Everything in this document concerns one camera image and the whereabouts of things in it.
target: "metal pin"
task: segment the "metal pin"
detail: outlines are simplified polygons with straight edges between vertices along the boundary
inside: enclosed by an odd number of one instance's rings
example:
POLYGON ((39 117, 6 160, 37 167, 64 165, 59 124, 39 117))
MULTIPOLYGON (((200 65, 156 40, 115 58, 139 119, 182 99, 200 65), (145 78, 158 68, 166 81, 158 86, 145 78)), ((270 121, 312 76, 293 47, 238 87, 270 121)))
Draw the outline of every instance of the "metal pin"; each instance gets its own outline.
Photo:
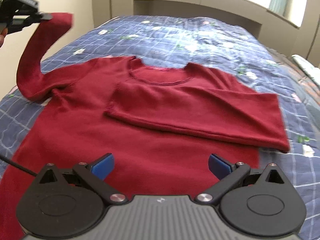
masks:
POLYGON ((209 202, 213 199, 213 197, 208 193, 202 193, 197 196, 197 200, 201 202, 209 202))
POLYGON ((125 200, 125 195, 123 194, 112 194, 110 196, 110 200, 112 200, 113 202, 122 202, 125 200))

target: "white pillow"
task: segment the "white pillow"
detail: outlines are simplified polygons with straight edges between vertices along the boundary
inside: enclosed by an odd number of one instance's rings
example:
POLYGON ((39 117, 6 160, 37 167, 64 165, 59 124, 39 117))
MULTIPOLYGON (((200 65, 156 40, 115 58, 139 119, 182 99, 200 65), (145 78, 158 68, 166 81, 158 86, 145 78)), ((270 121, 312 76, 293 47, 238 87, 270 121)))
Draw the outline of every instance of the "white pillow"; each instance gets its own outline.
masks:
POLYGON ((292 59, 298 64, 301 70, 320 87, 320 69, 313 66, 309 61, 299 55, 292 55, 292 59))

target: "white flower print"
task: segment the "white flower print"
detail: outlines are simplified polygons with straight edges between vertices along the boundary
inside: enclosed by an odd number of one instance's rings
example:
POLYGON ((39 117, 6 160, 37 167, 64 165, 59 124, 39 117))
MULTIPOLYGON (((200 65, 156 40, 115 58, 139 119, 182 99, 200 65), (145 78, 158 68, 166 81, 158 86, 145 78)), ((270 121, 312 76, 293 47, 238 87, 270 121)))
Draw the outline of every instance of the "white flower print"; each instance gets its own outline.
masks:
POLYGON ((85 51, 85 49, 78 49, 78 50, 76 50, 76 51, 73 53, 73 55, 81 54, 81 53, 84 52, 84 51, 85 51))
POLYGON ((315 154, 315 151, 309 146, 309 145, 302 145, 302 149, 303 149, 303 156, 305 157, 313 157, 313 155, 315 154))
POLYGON ((103 34, 106 34, 107 32, 108 32, 108 30, 101 30, 101 31, 98 32, 98 34, 99 35, 103 35, 103 34))
POLYGON ((224 42, 223 46, 230 49, 230 48, 233 48, 234 45, 231 42, 224 42))
POLYGON ((255 73, 251 72, 251 71, 246 72, 246 75, 249 78, 254 79, 254 80, 258 78, 257 75, 255 73))
POLYGON ((185 46, 185 48, 193 53, 197 50, 198 46, 197 44, 191 44, 191 45, 185 46))

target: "sweater sleeve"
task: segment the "sweater sleeve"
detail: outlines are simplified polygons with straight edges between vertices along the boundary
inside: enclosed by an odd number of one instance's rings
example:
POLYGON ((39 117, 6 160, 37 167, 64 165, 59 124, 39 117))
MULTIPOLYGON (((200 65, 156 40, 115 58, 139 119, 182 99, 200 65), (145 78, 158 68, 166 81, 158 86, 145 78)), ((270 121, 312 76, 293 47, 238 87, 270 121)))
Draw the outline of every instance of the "sweater sleeve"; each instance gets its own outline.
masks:
POLYGON ((149 129, 289 151, 275 94, 121 82, 106 114, 149 129))
POLYGON ((29 40, 18 65, 17 86, 24 97, 38 101, 49 96, 52 89, 64 88, 90 69, 90 64, 62 67, 42 74, 40 61, 47 50, 72 26, 72 15, 53 13, 53 18, 39 24, 29 40))

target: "bed sheet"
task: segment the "bed sheet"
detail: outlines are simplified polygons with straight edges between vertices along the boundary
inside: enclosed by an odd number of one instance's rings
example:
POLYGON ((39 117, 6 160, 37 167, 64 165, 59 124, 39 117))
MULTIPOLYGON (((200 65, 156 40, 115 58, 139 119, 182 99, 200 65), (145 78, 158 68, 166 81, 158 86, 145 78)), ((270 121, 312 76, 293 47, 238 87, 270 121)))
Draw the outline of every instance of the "bed sheet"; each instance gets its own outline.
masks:
POLYGON ((320 87, 291 58, 267 48, 274 60, 283 68, 292 81, 296 94, 306 106, 315 131, 317 148, 320 147, 320 87))
MULTIPOLYGON (((235 75, 257 92, 277 93, 291 150, 260 149, 260 166, 277 163, 307 207, 300 237, 320 240, 320 151, 305 105, 288 73, 251 34, 218 20, 155 16, 118 17, 44 60, 43 73, 96 57, 136 55, 144 63, 181 68, 188 62, 235 75)), ((15 87, 0 101, 0 154, 12 157, 46 102, 32 103, 15 87)), ((0 177, 6 168, 0 163, 0 177)))

